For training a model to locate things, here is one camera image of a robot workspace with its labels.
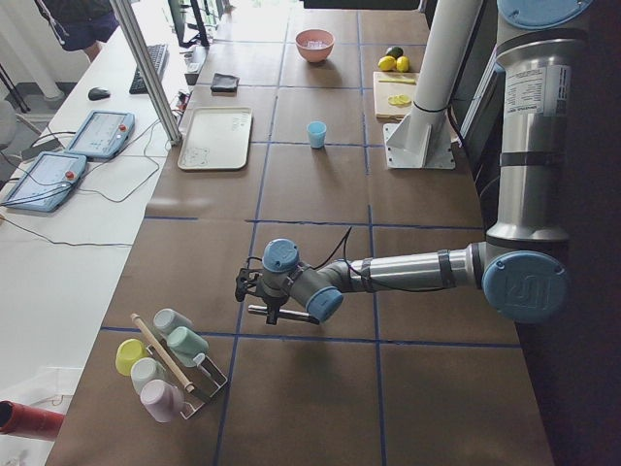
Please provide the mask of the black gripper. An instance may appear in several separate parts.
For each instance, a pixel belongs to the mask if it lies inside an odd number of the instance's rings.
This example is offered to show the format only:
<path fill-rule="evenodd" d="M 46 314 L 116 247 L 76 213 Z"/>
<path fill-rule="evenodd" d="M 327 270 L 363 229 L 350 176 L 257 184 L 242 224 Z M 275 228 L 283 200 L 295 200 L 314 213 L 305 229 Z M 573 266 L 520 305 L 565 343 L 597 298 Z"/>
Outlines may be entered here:
<path fill-rule="evenodd" d="M 286 303 L 286 296 L 282 293 L 273 295 L 263 290 L 261 298 L 267 306 L 266 323 L 276 325 L 278 323 L 279 310 Z"/>

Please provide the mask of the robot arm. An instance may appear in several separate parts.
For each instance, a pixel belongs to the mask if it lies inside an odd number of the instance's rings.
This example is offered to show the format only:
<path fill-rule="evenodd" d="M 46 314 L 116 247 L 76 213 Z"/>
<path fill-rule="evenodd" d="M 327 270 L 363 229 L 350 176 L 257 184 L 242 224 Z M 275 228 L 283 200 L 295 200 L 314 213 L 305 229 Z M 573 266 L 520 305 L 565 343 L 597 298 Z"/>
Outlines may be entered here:
<path fill-rule="evenodd" d="M 558 224 L 558 181 L 572 64 L 588 37 L 588 1 L 501 1 L 494 58 L 505 73 L 498 213 L 480 243 L 461 250 L 341 259 L 320 268 L 275 239 L 259 270 L 239 274 L 236 295 L 261 299 L 254 312 L 317 324 L 348 292 L 428 292 L 472 285 L 501 315 L 538 323 L 562 309 L 570 287 Z"/>

